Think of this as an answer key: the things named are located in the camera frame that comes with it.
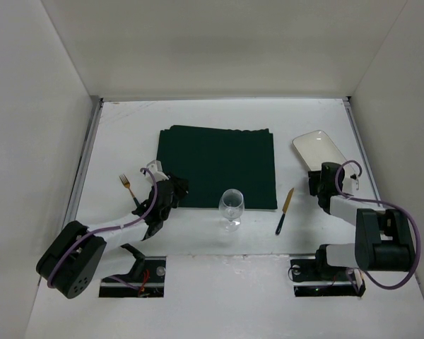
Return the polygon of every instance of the white plate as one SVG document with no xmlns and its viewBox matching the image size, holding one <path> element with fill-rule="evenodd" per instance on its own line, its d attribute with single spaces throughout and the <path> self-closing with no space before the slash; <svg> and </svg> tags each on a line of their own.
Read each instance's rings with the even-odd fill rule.
<svg viewBox="0 0 424 339">
<path fill-rule="evenodd" d="M 320 171 L 323 162 L 343 164 L 347 159 L 324 131 L 303 134 L 293 140 L 293 145 L 307 165 L 309 171 Z M 346 177 L 355 174 L 352 167 L 346 167 Z"/>
</svg>

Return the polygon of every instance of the knife handle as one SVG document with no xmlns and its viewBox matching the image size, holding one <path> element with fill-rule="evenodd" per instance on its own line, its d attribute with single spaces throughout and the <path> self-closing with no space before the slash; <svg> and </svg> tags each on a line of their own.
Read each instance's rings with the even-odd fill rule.
<svg viewBox="0 0 424 339">
<path fill-rule="evenodd" d="M 283 215 L 281 216 L 280 222 L 278 223 L 278 227 L 276 228 L 276 231 L 275 231 L 276 235 L 279 235 L 281 233 L 281 228 L 283 226 L 284 217 L 285 217 L 285 214 L 283 213 Z"/>
</svg>

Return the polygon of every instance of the wine glass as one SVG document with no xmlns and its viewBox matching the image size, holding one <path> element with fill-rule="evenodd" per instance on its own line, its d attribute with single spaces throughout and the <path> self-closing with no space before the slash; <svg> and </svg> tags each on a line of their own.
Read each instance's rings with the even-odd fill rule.
<svg viewBox="0 0 424 339">
<path fill-rule="evenodd" d="M 240 216 L 243 214 L 245 204 L 242 192 L 237 189 L 228 189 L 221 196 L 218 209 L 225 219 L 220 224 L 229 232 L 234 232 L 240 226 Z"/>
</svg>

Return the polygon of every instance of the screw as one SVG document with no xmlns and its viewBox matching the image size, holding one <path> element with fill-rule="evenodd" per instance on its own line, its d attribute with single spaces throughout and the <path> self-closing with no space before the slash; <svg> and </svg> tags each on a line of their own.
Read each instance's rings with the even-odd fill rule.
<svg viewBox="0 0 424 339">
<path fill-rule="evenodd" d="M 158 266 L 155 270 L 155 274 L 157 274 L 159 277 L 163 277 L 165 275 L 165 267 Z"/>
</svg>

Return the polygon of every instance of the knife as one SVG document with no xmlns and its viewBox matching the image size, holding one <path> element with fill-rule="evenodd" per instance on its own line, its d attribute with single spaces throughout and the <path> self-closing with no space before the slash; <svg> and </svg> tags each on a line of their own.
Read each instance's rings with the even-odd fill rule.
<svg viewBox="0 0 424 339">
<path fill-rule="evenodd" d="M 285 199 L 285 203 L 284 203 L 284 206 L 283 206 L 283 215 L 281 216 L 280 222 L 278 223 L 278 227 L 276 228 L 276 231 L 275 231 L 276 235 L 279 235 L 281 233 L 281 228 L 283 226 L 285 213 L 288 211 L 289 203 L 290 203 L 290 200 L 291 200 L 293 194 L 294 194 L 294 188 L 292 188 L 289 191 L 288 197 Z"/>
</svg>

